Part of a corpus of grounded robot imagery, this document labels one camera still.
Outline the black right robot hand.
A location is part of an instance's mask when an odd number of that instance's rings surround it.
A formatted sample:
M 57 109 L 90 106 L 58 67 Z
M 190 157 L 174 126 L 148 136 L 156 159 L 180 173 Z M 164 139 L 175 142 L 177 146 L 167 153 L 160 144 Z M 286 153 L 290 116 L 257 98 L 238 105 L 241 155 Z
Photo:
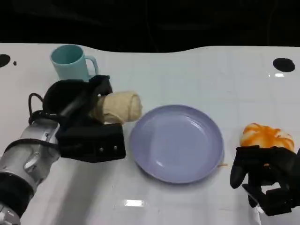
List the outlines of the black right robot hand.
M 230 185 L 242 186 L 250 206 L 267 216 L 290 213 L 300 204 L 300 154 L 284 147 L 237 147 Z

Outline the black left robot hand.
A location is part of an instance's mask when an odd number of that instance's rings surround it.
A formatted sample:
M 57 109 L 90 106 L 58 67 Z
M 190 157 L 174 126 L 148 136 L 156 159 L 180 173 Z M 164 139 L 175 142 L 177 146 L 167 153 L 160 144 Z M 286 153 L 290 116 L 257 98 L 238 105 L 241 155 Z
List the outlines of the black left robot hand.
M 76 124 L 88 117 L 99 97 L 112 92 L 108 75 L 96 75 L 88 81 L 60 80 L 46 92 L 43 111 L 62 116 L 65 123 Z

